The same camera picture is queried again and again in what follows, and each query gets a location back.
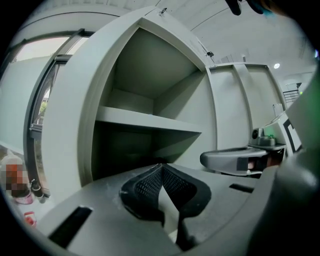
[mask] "bottle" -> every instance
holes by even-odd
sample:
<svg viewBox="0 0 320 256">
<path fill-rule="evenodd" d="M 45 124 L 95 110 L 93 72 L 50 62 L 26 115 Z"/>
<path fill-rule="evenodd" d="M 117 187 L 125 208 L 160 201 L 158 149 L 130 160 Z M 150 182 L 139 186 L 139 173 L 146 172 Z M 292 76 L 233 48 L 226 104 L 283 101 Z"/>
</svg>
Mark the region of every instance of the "bottle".
<svg viewBox="0 0 320 256">
<path fill-rule="evenodd" d="M 43 204 L 46 201 L 44 197 L 44 193 L 41 190 L 41 186 L 39 185 L 39 182 L 35 178 L 31 180 L 31 190 L 41 204 Z"/>
</svg>

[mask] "white wall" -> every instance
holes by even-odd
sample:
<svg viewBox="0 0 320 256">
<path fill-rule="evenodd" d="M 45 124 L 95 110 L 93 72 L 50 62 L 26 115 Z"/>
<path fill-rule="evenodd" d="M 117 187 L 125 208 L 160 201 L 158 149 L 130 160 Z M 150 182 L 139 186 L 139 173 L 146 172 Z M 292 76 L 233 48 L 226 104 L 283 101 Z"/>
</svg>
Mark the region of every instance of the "white wall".
<svg viewBox="0 0 320 256">
<path fill-rule="evenodd" d="M 85 29 L 86 31 L 96 32 L 104 25 L 128 12 L 128 10 L 98 4 L 71 4 L 57 7 L 51 5 L 49 7 L 45 10 L 39 8 L 38 13 L 34 13 L 32 17 L 26 20 L 10 45 L 14 46 L 23 39 L 61 31 Z"/>
<path fill-rule="evenodd" d="M 0 144 L 22 155 L 28 102 L 49 58 L 39 57 L 11 63 L 0 81 Z"/>
</svg>

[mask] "black slot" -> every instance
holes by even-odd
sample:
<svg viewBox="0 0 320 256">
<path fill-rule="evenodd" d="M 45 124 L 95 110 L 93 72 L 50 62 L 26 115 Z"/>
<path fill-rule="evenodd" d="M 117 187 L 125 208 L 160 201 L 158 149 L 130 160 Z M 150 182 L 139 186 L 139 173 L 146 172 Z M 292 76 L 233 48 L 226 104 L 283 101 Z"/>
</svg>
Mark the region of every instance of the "black slot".
<svg viewBox="0 0 320 256">
<path fill-rule="evenodd" d="M 244 186 L 244 185 L 240 185 L 240 184 L 232 184 L 229 186 L 229 188 L 234 189 L 234 190 L 239 190 L 242 192 L 246 192 L 246 193 L 252 193 L 254 191 L 253 187 Z"/>
<path fill-rule="evenodd" d="M 86 219 L 91 214 L 92 209 L 79 206 L 69 215 L 69 217 L 49 236 L 49 239 L 62 248 L 66 248 Z"/>
</svg>

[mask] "white shelf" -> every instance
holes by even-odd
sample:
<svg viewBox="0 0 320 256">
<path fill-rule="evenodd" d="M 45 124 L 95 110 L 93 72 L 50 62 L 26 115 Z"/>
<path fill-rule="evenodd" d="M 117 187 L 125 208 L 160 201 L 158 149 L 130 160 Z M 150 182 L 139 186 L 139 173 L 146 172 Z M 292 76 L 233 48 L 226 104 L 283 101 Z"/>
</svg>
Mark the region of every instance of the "white shelf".
<svg viewBox="0 0 320 256">
<path fill-rule="evenodd" d="M 99 106 L 96 121 L 165 130 L 202 133 L 199 125 L 119 108 Z"/>
</svg>

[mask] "ceiling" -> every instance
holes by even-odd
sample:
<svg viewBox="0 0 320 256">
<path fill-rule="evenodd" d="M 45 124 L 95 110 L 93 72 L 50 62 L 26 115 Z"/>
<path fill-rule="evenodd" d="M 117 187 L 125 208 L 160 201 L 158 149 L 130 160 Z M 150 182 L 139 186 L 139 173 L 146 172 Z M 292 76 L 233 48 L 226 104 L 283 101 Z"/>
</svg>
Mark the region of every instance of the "ceiling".
<svg viewBox="0 0 320 256">
<path fill-rule="evenodd" d="M 243 57 L 271 66 L 280 63 L 274 70 L 280 80 L 316 67 L 315 50 L 292 19 L 259 15 L 245 0 L 240 16 L 231 13 L 225 0 L 48 0 L 35 15 L 70 5 L 100 5 L 127 12 L 152 5 L 167 8 L 214 53 L 216 64 L 243 62 Z"/>
</svg>

